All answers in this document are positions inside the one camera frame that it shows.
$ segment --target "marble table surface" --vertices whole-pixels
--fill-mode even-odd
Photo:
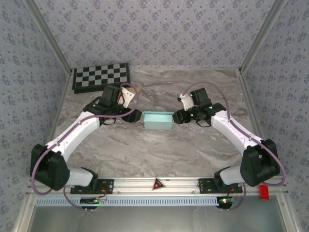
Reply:
[[[182,104],[177,97],[190,84],[208,80],[226,94],[232,115],[243,126],[251,125],[235,72],[132,70],[131,83],[140,89],[141,111],[176,112]],[[79,116],[84,106],[101,92],[74,94],[72,79],[63,102],[55,137]],[[225,105],[216,89],[205,87],[212,102]],[[241,154],[214,128],[201,128],[195,122],[176,125],[173,130],[145,130],[143,121],[117,120],[101,126],[72,153],[70,167],[86,167],[99,176],[213,176],[214,172],[239,162]]]

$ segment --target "teal box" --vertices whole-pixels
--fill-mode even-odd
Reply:
[[[173,129],[173,112],[143,112],[144,126],[147,130]]]

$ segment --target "black and white checkerboard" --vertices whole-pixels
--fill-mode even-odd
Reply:
[[[127,63],[110,64],[74,69],[74,93],[101,91],[105,85],[120,86],[130,83],[129,66]]]

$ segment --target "warning triangle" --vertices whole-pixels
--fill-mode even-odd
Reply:
[[[153,187],[153,190],[156,190],[156,189],[160,189],[160,188],[164,188],[165,185],[162,183],[161,180],[159,180],[159,178],[156,178],[154,180],[154,187]]]

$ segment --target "patterned wallpaper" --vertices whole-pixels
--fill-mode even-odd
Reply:
[[[273,0],[35,0],[71,68],[239,67]]]
[[[309,2],[288,0],[245,74],[274,139],[303,231],[309,231]]]
[[[0,231],[11,231],[66,75],[22,0],[0,3]]]

